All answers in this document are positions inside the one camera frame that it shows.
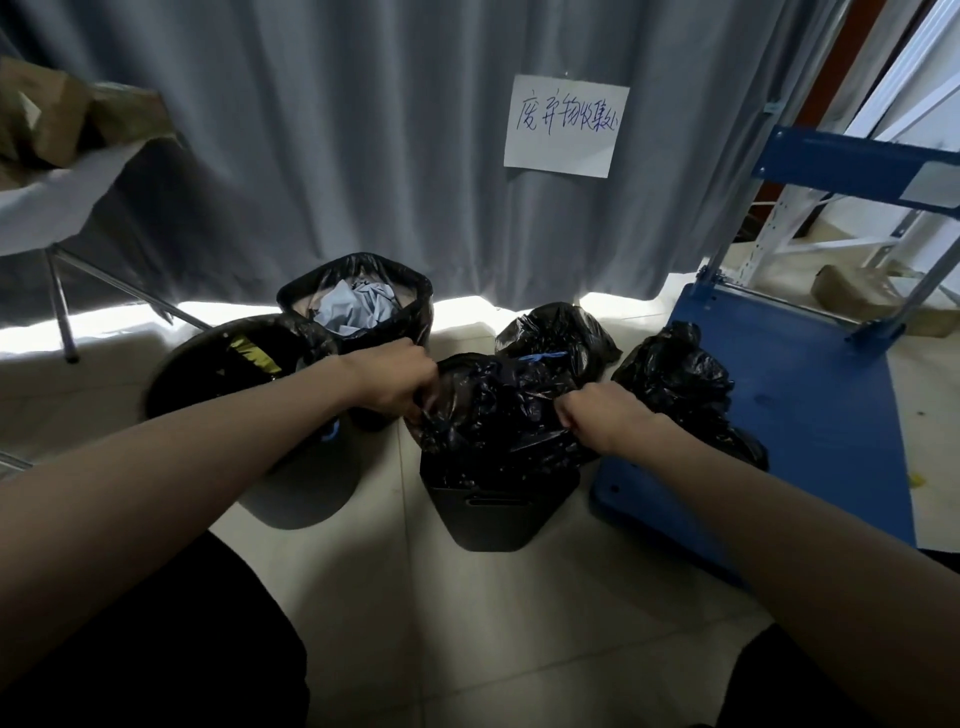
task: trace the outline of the bin handle hole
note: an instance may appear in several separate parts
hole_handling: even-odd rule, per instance
[[[523,498],[505,498],[505,497],[469,497],[467,505],[530,505],[529,500]]]

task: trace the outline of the gray trash bin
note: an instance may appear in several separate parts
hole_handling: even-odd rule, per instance
[[[232,346],[238,336],[268,354],[281,373],[267,374],[245,358]],[[150,420],[292,374],[333,351],[323,337],[318,327],[286,314],[253,316],[204,331],[160,364],[144,393],[141,416]],[[340,510],[359,480],[351,433],[334,420],[280,458],[239,502],[274,528],[304,528]]]

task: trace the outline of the blue drawstring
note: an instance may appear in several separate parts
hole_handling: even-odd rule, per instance
[[[320,441],[321,441],[322,443],[328,443],[328,442],[330,442],[330,440],[332,440],[333,438],[335,438],[335,437],[337,436],[337,433],[338,433],[339,431],[340,431],[340,420],[334,420],[334,421],[333,421],[333,429],[330,431],[330,433],[329,433],[328,435],[324,435],[322,438],[320,438]]]
[[[526,356],[521,356],[519,360],[540,361],[541,359],[556,359],[559,356],[566,356],[566,352],[528,353]]]

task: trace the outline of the left hand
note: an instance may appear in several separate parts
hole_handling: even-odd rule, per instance
[[[385,415],[415,414],[414,393],[437,378],[434,360],[406,338],[338,358],[352,388],[351,405]]]

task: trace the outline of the cardboard box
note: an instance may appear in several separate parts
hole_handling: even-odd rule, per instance
[[[65,71],[4,57],[0,85],[17,93],[33,153],[55,167],[70,166],[90,105],[86,84]]]
[[[0,86],[0,157],[19,161],[30,147],[30,127],[17,91]]]
[[[89,90],[89,120],[107,146],[177,135],[156,91],[110,83],[91,84]]]
[[[895,313],[920,279],[888,276],[876,268],[825,265],[810,293],[832,313],[872,321]],[[936,290],[906,325],[913,336],[949,336],[960,323],[960,307]]]
[[[9,192],[30,184],[30,170],[19,162],[0,158],[0,192]]]

